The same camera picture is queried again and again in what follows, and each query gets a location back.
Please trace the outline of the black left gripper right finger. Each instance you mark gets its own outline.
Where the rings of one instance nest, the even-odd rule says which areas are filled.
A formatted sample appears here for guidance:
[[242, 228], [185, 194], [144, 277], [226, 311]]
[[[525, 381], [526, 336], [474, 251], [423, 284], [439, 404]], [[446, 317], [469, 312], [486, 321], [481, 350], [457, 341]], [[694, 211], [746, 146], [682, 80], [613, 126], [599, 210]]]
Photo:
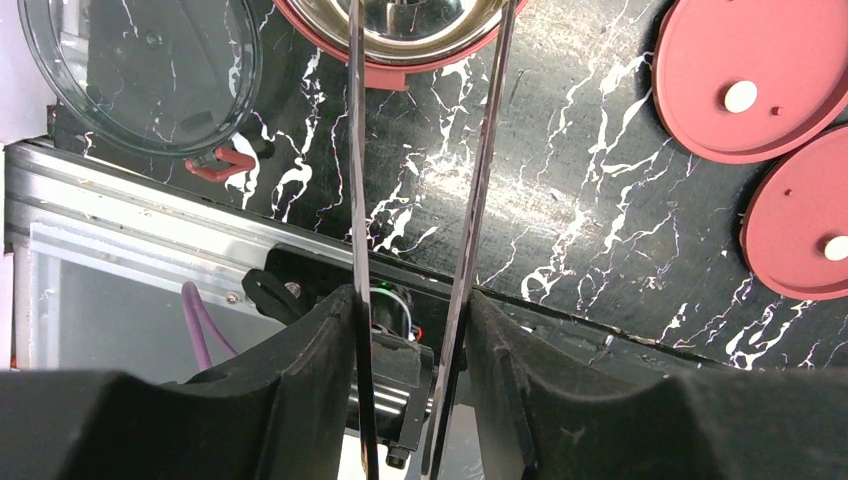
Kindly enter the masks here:
[[465, 346], [489, 479], [843, 479], [843, 369], [697, 370], [638, 387], [473, 293]]

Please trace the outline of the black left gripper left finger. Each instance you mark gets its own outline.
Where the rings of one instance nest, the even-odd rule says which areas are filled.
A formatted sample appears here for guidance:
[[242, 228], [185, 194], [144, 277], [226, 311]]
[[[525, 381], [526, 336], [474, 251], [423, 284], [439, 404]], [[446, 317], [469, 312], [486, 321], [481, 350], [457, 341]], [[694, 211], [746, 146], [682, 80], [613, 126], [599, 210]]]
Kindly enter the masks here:
[[354, 373], [351, 286], [186, 383], [1, 377], [5, 479], [333, 479]]

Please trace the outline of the metal serving tongs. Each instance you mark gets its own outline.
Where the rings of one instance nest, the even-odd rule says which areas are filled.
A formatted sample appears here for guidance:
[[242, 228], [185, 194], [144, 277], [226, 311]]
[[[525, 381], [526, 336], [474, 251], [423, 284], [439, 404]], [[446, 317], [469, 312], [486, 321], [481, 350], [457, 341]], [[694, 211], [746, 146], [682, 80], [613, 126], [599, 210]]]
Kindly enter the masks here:
[[[424, 445], [421, 476], [437, 479], [453, 418], [454, 400], [460, 374], [460, 358], [468, 324], [468, 308], [474, 285], [474, 273], [481, 236], [491, 163], [497, 131], [497, 115], [502, 103], [507, 65], [518, 4], [504, 4], [498, 27], [486, 113], [481, 126], [479, 151], [475, 161], [470, 194], [462, 231], [461, 254], [453, 278], [446, 317], [441, 356], [438, 364], [433, 405]], [[372, 316], [368, 227], [365, 217], [364, 152], [365, 152], [365, 56], [364, 4], [354, 1], [349, 8], [349, 170], [351, 196], [351, 241], [353, 258], [354, 332], [357, 368], [359, 438], [363, 469], [367, 478], [379, 476], [377, 465], [377, 430], [372, 373]]]

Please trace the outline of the red steel lunch bowl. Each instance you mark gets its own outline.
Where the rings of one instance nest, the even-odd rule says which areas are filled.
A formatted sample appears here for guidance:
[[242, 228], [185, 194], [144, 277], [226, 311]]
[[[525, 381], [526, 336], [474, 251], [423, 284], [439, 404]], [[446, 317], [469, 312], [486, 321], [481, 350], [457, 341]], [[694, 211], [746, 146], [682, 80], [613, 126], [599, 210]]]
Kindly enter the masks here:
[[[339, 61], [349, 60], [349, 7], [343, 0], [277, 1], [275, 6], [303, 37]], [[403, 91], [412, 74], [457, 63], [493, 42], [509, 5], [524, 1], [365, 1], [364, 83]]]

